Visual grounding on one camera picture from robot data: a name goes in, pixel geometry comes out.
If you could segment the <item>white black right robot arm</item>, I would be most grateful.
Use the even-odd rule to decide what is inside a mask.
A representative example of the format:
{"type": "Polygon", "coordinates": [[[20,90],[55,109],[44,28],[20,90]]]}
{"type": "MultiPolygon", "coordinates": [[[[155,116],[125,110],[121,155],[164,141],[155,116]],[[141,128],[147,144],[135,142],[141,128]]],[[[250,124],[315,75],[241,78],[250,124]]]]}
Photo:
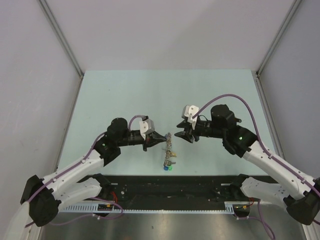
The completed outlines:
{"type": "Polygon", "coordinates": [[[230,188],[231,196],[242,201],[245,197],[260,199],[281,208],[297,222],[311,225],[320,211],[320,180],[303,173],[274,154],[252,131],[239,125],[240,119],[225,104],[211,108],[211,119],[201,120],[199,108],[186,105],[183,121],[177,125],[183,131],[175,136],[190,143],[201,137],[222,140],[223,147],[231,154],[254,164],[275,183],[255,180],[240,174],[230,188]]]}

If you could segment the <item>left aluminium frame post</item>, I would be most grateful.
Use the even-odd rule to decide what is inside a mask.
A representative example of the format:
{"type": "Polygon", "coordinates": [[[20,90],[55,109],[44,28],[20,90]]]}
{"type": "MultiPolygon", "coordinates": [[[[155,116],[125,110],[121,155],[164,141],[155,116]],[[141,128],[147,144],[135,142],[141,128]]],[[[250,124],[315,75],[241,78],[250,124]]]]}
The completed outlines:
{"type": "Polygon", "coordinates": [[[74,68],[75,72],[77,73],[78,77],[82,80],[84,77],[84,71],[82,70],[76,56],[65,37],[50,5],[46,0],[37,0],[39,7],[41,8],[45,18],[47,19],[50,27],[52,28],[53,33],[55,34],[57,40],[59,41],[63,51],[65,52],[67,58],[71,62],[72,67],[74,68]]]}

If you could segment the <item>aluminium frame post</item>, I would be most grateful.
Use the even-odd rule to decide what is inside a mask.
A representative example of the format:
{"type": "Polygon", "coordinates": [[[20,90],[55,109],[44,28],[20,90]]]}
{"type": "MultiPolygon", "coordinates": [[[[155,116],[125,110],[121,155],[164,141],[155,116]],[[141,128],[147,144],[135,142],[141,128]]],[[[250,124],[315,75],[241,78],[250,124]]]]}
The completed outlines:
{"type": "Polygon", "coordinates": [[[82,70],[76,56],[65,37],[50,5],[46,0],[37,0],[39,7],[41,8],[45,18],[47,19],[50,27],[52,28],[53,33],[55,34],[57,40],[59,41],[63,51],[65,52],[67,58],[71,62],[72,67],[74,68],[75,72],[77,73],[78,77],[82,80],[84,77],[84,71],[82,70]]]}
{"type": "Polygon", "coordinates": [[[276,48],[278,47],[280,41],[282,40],[286,30],[288,29],[289,25],[291,24],[293,18],[295,17],[296,13],[299,11],[300,6],[304,0],[294,0],[284,17],[279,29],[277,30],[268,50],[266,51],[261,63],[259,64],[257,70],[255,71],[255,75],[259,78],[263,73],[266,65],[268,64],[270,58],[274,54],[276,48]]]}

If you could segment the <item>right aluminium frame post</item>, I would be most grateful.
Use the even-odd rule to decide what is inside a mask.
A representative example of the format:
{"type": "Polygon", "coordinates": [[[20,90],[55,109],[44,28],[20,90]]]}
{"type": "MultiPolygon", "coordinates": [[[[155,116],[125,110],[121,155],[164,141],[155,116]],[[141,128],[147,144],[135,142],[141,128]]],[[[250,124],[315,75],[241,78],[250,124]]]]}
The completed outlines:
{"type": "Polygon", "coordinates": [[[277,30],[268,50],[266,51],[261,63],[259,64],[257,70],[255,71],[255,75],[259,78],[263,73],[266,65],[268,64],[270,58],[274,54],[276,48],[278,47],[280,41],[282,40],[286,30],[288,29],[289,25],[291,24],[293,18],[295,17],[296,13],[299,11],[300,6],[304,0],[294,0],[284,17],[279,29],[277,30]]]}

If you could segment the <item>metal band with key rings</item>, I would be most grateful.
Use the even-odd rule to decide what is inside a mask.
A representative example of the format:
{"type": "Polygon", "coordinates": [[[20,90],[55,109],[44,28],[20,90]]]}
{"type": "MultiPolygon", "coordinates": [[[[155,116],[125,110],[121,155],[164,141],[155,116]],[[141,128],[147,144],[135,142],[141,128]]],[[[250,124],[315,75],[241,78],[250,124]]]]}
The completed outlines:
{"type": "Polygon", "coordinates": [[[163,167],[169,167],[176,164],[176,162],[174,160],[172,160],[172,158],[176,158],[177,154],[175,152],[172,151],[172,134],[170,132],[168,132],[166,135],[166,142],[165,142],[165,148],[163,149],[165,151],[165,156],[164,156],[164,161],[163,161],[163,167]]]}

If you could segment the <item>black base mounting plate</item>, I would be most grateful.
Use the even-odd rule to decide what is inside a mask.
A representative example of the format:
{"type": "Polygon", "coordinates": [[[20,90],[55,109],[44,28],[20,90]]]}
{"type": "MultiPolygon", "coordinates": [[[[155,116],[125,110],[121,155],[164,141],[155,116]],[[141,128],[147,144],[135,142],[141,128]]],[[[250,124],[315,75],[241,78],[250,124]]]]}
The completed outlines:
{"type": "Polygon", "coordinates": [[[97,178],[102,181],[101,197],[114,196],[119,203],[147,203],[183,200],[206,202],[236,201],[248,204],[257,199],[245,196],[238,185],[239,178],[231,176],[134,176],[91,174],[82,181],[97,178]]]}

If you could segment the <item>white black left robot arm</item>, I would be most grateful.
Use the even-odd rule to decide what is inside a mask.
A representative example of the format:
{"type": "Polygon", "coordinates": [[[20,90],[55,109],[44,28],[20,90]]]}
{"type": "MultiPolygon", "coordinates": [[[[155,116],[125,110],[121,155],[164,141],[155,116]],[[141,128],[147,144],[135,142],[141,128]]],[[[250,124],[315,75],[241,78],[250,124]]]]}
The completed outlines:
{"type": "Polygon", "coordinates": [[[109,182],[101,174],[84,182],[80,180],[115,160],[121,154],[121,147],[141,145],[143,151],[147,151],[166,140],[156,132],[154,122],[147,116],[139,122],[138,130],[131,130],[126,119],[117,117],[78,160],[42,178],[30,177],[20,202],[28,203],[32,224],[45,226],[68,205],[96,197],[105,200],[110,196],[109,182]]]}

